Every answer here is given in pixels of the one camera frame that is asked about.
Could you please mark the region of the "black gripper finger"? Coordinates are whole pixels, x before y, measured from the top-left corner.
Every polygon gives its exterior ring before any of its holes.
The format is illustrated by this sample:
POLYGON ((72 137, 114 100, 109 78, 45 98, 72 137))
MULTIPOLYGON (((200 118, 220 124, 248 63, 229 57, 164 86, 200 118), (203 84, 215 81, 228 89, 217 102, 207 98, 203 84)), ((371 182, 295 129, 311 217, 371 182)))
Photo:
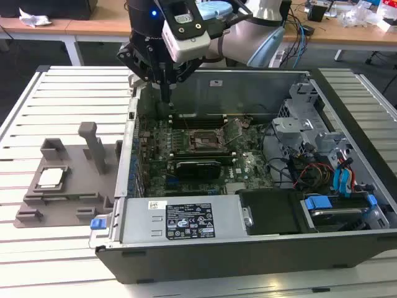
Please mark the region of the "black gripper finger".
POLYGON ((166 102, 171 99, 171 88, 176 87, 177 83, 184 82, 197 68, 198 60, 189 60, 180 65, 176 63, 166 64, 166 102))
POLYGON ((165 101, 165 80, 158 57, 152 45, 144 45, 139 51, 133 45, 125 45, 117 53, 117 58, 145 83, 157 85, 160 98, 165 101))

